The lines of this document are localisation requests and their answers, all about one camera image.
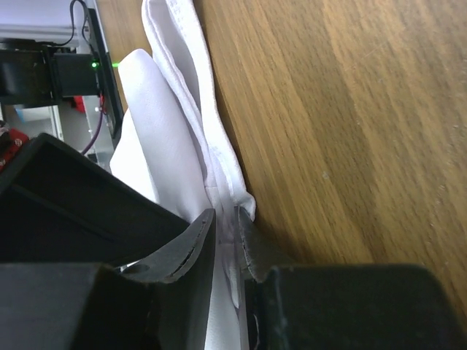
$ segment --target fabric fold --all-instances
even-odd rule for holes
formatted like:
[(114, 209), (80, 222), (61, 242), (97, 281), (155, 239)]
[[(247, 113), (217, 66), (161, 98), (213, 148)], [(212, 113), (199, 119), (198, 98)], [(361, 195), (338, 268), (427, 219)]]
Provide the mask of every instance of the fabric fold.
[(193, 3), (144, 0), (142, 21), (153, 56), (136, 50), (120, 63), (128, 111), (112, 173), (189, 222), (206, 208), (216, 210), (205, 349), (238, 350), (241, 301), (232, 222), (234, 206), (243, 206), (253, 219), (255, 200), (217, 112), (211, 63)]

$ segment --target white napkin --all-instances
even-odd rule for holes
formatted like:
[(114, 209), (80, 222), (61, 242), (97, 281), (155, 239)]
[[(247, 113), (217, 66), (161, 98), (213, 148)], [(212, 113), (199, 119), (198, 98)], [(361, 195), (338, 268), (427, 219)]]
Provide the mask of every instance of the white napkin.
[(191, 0), (144, 0), (153, 49), (119, 66), (128, 111), (110, 163), (123, 182), (192, 222), (217, 213), (215, 271), (205, 349), (241, 348), (234, 271), (234, 206), (252, 219), (255, 201), (217, 112), (211, 63)]

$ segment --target black cable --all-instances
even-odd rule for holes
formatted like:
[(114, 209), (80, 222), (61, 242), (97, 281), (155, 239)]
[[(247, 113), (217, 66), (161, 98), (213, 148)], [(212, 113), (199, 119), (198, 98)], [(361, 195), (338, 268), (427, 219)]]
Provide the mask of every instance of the black cable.
[(94, 132), (93, 137), (89, 141), (89, 144), (81, 151), (82, 155), (86, 155), (89, 152), (89, 149), (96, 143), (97, 137), (99, 136), (99, 132), (101, 131), (102, 122), (104, 121), (104, 98), (101, 98), (101, 106), (99, 109), (101, 110), (101, 114), (99, 115), (99, 122), (97, 124), (97, 129)]
[(74, 38), (74, 13), (73, 13), (73, 7), (74, 7), (74, 4), (76, 4), (77, 2), (79, 2), (81, 4), (82, 10), (83, 10), (84, 15), (85, 15), (84, 21), (82, 22), (81, 34), (82, 34), (82, 37), (84, 38), (84, 40), (86, 42), (88, 41), (86, 39), (86, 37), (85, 37), (85, 32), (84, 32), (86, 22), (88, 21), (88, 18), (89, 18), (88, 6), (86, 5), (86, 3), (83, 0), (72, 0), (72, 2), (70, 2), (70, 18), (72, 19), (72, 30), (73, 30), (72, 31), (72, 36), (70, 37), (70, 39), (68, 39), (63, 44), (55, 44), (54, 46), (65, 46), (66, 44), (70, 43), (71, 40), (73, 40), (73, 38)]
[(66, 40), (65, 42), (63, 42), (61, 44), (57, 44), (55, 42), (39, 42), (39, 44), (45, 44), (45, 45), (54, 46), (54, 47), (62, 47), (62, 46), (67, 45), (68, 43), (70, 43), (71, 40), (73, 40), (73, 38), (74, 38), (74, 13), (73, 13), (73, 8), (74, 8), (74, 4), (76, 4), (77, 2), (79, 2), (81, 4), (82, 10), (84, 12), (84, 21), (82, 22), (81, 35), (82, 35), (83, 39), (88, 43), (91, 51), (93, 51), (93, 48), (91, 47), (90, 42), (88, 41), (88, 39), (86, 38), (86, 35), (85, 35), (86, 23), (89, 21), (90, 16), (89, 16), (88, 5), (86, 5), (86, 3), (83, 0), (72, 0), (70, 2), (70, 18), (72, 19), (72, 36), (70, 37), (70, 39)]

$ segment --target wooden table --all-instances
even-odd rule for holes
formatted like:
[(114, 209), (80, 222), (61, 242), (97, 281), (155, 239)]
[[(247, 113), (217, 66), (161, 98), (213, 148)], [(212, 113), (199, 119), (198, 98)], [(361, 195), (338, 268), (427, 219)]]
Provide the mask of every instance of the wooden table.
[[(141, 0), (99, 0), (115, 60)], [(196, 0), (258, 226), (302, 262), (417, 263), (467, 326), (467, 1)]]

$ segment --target red component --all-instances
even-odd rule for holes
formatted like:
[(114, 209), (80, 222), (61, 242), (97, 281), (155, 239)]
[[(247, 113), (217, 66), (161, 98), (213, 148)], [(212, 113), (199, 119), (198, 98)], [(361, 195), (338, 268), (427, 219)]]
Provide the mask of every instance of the red component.
[(75, 97), (73, 97), (73, 99), (74, 99), (74, 102), (76, 104), (76, 110), (78, 112), (80, 112), (80, 113), (86, 113), (85, 104), (82, 101), (82, 97), (81, 96), (75, 96)]
[(18, 153), (18, 151), (21, 149), (21, 147), (29, 141), (29, 137), (25, 135), (24, 133), (21, 133), (20, 131), (16, 129), (10, 129), (9, 130), (9, 138), (11, 140), (8, 148), (6, 148), (1, 154), (0, 154), (0, 173), (3, 171), (5, 166), (11, 162), (11, 160), (15, 157), (15, 155)]
[(101, 106), (101, 108), (102, 108), (102, 112), (103, 112), (105, 115), (107, 115), (107, 109), (105, 108), (105, 103), (104, 103), (104, 101), (105, 101), (104, 95), (100, 95), (100, 96), (99, 96), (99, 104), (100, 104), (100, 106)]

